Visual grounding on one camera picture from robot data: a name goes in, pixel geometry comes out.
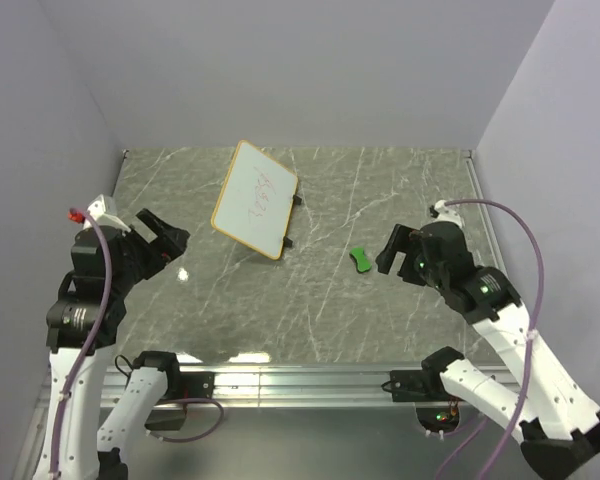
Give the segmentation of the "yellow framed whiteboard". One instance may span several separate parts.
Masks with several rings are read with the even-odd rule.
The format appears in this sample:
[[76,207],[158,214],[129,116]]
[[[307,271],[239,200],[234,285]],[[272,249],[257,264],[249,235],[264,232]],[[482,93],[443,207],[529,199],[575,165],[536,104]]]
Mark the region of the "yellow framed whiteboard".
[[298,176],[271,155],[242,140],[211,216],[212,227],[277,260],[284,248]]

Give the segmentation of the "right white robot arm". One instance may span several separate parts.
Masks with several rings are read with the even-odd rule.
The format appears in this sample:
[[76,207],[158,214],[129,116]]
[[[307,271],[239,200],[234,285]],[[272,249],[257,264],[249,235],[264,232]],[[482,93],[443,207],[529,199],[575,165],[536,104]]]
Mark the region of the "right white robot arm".
[[498,269],[475,264],[455,222],[419,229],[394,226],[376,258],[389,272],[396,254],[406,283],[433,288],[494,349],[520,391],[514,393],[445,347],[423,360],[421,386],[435,400],[448,395],[500,425],[543,479],[565,479],[600,453],[600,406],[571,378],[531,327],[519,293]]

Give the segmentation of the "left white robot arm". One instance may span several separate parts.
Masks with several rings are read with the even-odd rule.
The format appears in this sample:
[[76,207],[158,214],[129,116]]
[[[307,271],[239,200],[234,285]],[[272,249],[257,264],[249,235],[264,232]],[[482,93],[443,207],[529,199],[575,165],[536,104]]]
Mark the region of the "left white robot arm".
[[116,350],[125,300],[141,281],[182,256],[189,234],[148,209],[137,218],[155,235],[146,240],[98,200],[68,217],[81,225],[47,316],[51,393],[37,479],[126,479],[132,443],[159,402],[183,393],[171,352],[141,353],[116,406],[101,422],[102,391]]

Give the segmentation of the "green whiteboard eraser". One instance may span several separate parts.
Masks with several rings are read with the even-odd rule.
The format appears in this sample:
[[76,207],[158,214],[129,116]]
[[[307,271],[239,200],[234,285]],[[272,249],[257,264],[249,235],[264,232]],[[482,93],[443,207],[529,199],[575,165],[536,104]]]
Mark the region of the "green whiteboard eraser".
[[355,264],[356,272],[363,274],[372,269],[372,264],[363,247],[354,247],[349,252],[349,257]]

